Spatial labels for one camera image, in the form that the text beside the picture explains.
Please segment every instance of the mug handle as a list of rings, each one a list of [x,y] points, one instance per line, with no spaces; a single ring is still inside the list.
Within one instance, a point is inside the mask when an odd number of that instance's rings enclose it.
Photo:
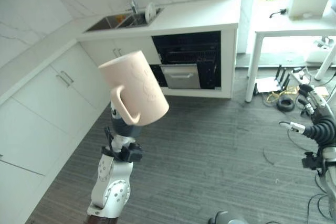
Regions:
[[[136,117],[132,117],[131,114],[128,112],[125,104],[121,100],[120,93],[124,88],[125,88],[124,85],[120,85],[113,88],[111,90],[111,100],[126,124],[128,125],[137,124],[140,119],[140,113],[138,113]]]

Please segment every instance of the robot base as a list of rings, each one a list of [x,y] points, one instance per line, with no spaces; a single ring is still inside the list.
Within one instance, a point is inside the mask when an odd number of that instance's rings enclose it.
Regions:
[[[234,211],[220,211],[214,218],[209,219],[208,224],[248,224],[248,222]]]

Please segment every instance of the sink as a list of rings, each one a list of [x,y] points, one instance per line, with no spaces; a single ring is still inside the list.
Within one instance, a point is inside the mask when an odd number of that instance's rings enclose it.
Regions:
[[[130,16],[129,13],[124,13],[104,17],[103,19],[95,23],[93,26],[91,26],[87,31],[114,29],[129,16]]]
[[[156,9],[156,17],[162,11],[162,8]],[[107,16],[91,26],[88,31],[99,31],[119,28],[134,28],[150,25],[155,19],[153,18],[149,23],[146,23],[145,12],[141,13],[123,13],[113,16]]]
[[[125,21],[123,21],[118,28],[129,28],[129,27],[139,27],[146,26],[147,22],[145,19],[145,13],[137,13],[129,16]]]

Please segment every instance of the dishwasher door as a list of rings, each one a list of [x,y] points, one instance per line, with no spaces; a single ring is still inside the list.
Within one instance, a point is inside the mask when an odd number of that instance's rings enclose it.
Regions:
[[[197,64],[160,65],[171,89],[200,89]]]

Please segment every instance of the white box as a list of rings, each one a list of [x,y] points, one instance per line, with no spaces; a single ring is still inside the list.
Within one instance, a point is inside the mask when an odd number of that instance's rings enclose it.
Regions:
[[[326,56],[330,53],[332,47],[318,47],[317,44],[311,45],[305,53],[305,61],[312,63],[323,63]],[[332,60],[332,63],[336,62],[336,56]]]
[[[302,18],[303,14],[322,17],[328,0],[289,0],[287,5],[290,18]]]

